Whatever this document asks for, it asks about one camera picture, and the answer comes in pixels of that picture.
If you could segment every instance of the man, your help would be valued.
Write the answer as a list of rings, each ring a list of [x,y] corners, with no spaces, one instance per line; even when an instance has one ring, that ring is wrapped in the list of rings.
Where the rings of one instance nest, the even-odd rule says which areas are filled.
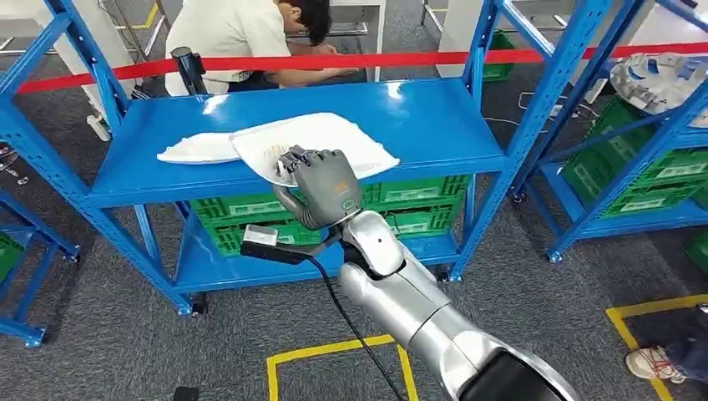
[[[322,44],[331,26],[329,0],[198,0],[188,1],[174,21],[166,44],[166,57],[186,46],[202,57],[281,57],[334,54]],[[307,32],[306,46],[286,41],[286,33]],[[203,75],[211,94],[228,91],[301,87],[356,69],[280,71],[207,71]],[[172,96],[187,94],[179,73],[165,76]]]

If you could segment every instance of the red barrier tape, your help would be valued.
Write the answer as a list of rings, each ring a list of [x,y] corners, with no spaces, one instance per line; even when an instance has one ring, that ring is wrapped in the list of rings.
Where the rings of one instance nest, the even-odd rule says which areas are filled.
[[[595,49],[588,48],[583,59],[592,57]],[[618,47],[612,53],[613,58],[627,57],[636,53],[708,53],[708,42],[702,43],[672,43],[651,44],[643,46]],[[318,56],[293,57],[235,57],[235,58],[204,58],[207,71],[236,70],[278,70],[278,69],[323,69],[330,67],[401,67],[413,65],[463,64],[467,60],[467,52],[451,53],[384,53],[384,54],[338,54]],[[484,60],[487,64],[499,63],[540,63],[540,54],[533,49],[490,50]],[[176,71],[172,60],[158,60],[138,63],[114,69],[118,79],[136,79],[164,75]],[[45,90],[73,88],[92,84],[94,79],[90,74],[66,75],[63,77],[40,79],[26,82],[20,86],[19,94],[29,94]]]

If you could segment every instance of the robot forearm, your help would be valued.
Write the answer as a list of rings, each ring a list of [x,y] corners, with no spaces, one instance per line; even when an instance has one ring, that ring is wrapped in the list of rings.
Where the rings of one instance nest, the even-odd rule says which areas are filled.
[[[356,220],[344,229],[345,241],[364,256],[362,268],[347,262],[340,269],[343,292],[370,313],[405,349],[418,356],[449,400],[557,401],[575,400],[570,386],[543,360],[523,353],[482,331],[460,314],[438,287],[435,277],[400,242],[387,248],[386,264],[400,252],[401,266],[393,274],[372,266],[366,241],[387,241],[390,228],[378,215],[363,216],[367,232],[356,233]]]

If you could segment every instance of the black cable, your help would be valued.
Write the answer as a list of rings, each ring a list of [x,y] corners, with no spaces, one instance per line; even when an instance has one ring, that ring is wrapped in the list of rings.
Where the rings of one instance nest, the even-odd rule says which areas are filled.
[[[388,373],[386,372],[386,369],[383,367],[383,365],[381,365],[381,362],[378,360],[376,355],[374,355],[374,352],[372,351],[372,349],[369,348],[367,342],[364,341],[364,337],[362,337],[362,334],[359,333],[359,330],[357,329],[357,327],[354,326],[354,323],[349,318],[349,315],[346,314],[346,311],[339,303],[339,299],[336,298],[336,295],[334,293],[334,289],[331,286],[330,277],[325,272],[325,267],[314,257],[309,257],[308,260],[310,261],[310,263],[315,265],[315,267],[317,267],[317,270],[320,271],[320,274],[322,275],[322,280],[324,280],[325,285],[327,286],[327,291],[329,291],[330,297],[332,298],[332,301],[336,305],[336,308],[339,309],[339,313],[341,313],[341,316],[344,317],[344,320],[346,320],[346,324],[349,325],[349,328],[351,329],[351,331],[354,332],[354,335],[357,336],[359,341],[362,343],[362,346],[364,347],[364,349],[367,350],[367,353],[372,358],[374,363],[377,365],[378,370],[381,371],[381,374],[388,382],[388,385],[391,386],[391,389],[396,394],[396,398],[398,398],[400,401],[405,401],[406,398],[403,397],[403,395],[401,394],[400,391],[398,391],[398,388],[396,387],[396,384],[393,382],[393,379],[391,379],[391,376],[388,375]]]
[[[135,46],[135,48],[138,48],[138,46],[140,45],[140,43],[133,43],[132,40],[128,40],[128,38],[125,37],[125,35],[123,34],[123,30],[122,30],[122,29],[118,29],[118,27],[117,27],[117,25],[120,25],[119,20],[113,15],[113,13],[111,13],[109,10],[107,10],[106,8],[104,8],[104,6],[101,5],[101,0],[96,0],[96,5],[97,5],[101,10],[103,10],[104,13],[106,13],[106,14],[109,15],[109,17],[111,18],[111,21],[113,21],[113,24],[116,25],[116,29],[115,29],[115,30],[118,31],[118,34],[120,35],[121,38],[123,38],[124,42],[127,42],[128,44],[132,44],[133,46]]]
[[[393,226],[396,227],[397,234],[401,235],[401,229],[398,227],[398,219],[396,218],[396,213],[393,213],[391,211],[385,211],[383,214],[383,218],[385,219],[389,216],[393,217]]]

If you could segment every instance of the blue jeans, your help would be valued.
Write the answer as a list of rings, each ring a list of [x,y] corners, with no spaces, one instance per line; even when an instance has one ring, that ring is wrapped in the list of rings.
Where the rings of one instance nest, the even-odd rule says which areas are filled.
[[[708,383],[708,333],[700,332],[692,338],[671,343],[664,350],[681,374]]]

